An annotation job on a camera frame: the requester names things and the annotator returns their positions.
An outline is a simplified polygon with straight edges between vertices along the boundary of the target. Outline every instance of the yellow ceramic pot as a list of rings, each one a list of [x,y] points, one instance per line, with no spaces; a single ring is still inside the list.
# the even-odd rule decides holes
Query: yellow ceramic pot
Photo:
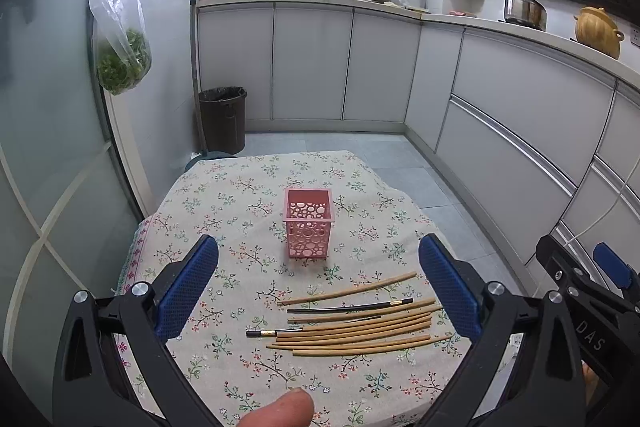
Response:
[[[618,26],[605,13],[604,8],[584,7],[575,16],[575,38],[594,50],[616,60],[620,57],[620,42],[625,39]]]

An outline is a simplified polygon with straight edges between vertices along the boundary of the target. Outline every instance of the electrical outlet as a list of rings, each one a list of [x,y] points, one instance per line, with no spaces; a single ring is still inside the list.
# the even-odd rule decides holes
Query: electrical outlet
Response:
[[[631,43],[640,47],[640,29],[631,26]]]

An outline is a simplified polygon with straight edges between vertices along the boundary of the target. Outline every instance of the floral print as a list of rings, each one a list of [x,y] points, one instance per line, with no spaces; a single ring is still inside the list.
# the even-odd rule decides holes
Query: floral print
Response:
[[[293,260],[282,222],[285,187],[329,187],[335,224],[324,261]],[[293,357],[267,349],[273,339],[247,330],[295,327],[278,300],[367,285],[416,270],[419,277],[334,301],[300,307],[366,304],[434,296],[417,258],[420,238],[440,234],[402,192],[389,188],[357,156],[322,152],[251,156],[197,163],[136,232],[118,289],[153,282],[180,261],[200,235],[216,238],[220,257],[182,334],[167,342],[194,390],[225,427],[302,387],[316,404],[315,427],[402,426],[416,421],[453,375],[469,343],[446,312],[434,314],[429,346],[375,355]],[[440,239],[448,246],[446,238]],[[159,409],[127,339],[116,345],[141,404]]]

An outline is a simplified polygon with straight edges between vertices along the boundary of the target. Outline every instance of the brown trash can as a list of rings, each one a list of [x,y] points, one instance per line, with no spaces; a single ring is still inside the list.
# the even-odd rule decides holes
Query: brown trash can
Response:
[[[200,93],[207,150],[229,154],[244,149],[244,87],[215,87]]]

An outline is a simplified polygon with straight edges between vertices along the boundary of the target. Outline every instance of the pink plastic container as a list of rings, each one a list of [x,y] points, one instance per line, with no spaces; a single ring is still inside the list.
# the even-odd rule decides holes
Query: pink plastic container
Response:
[[[326,259],[334,204],[328,188],[287,188],[284,197],[287,251],[295,259]]]

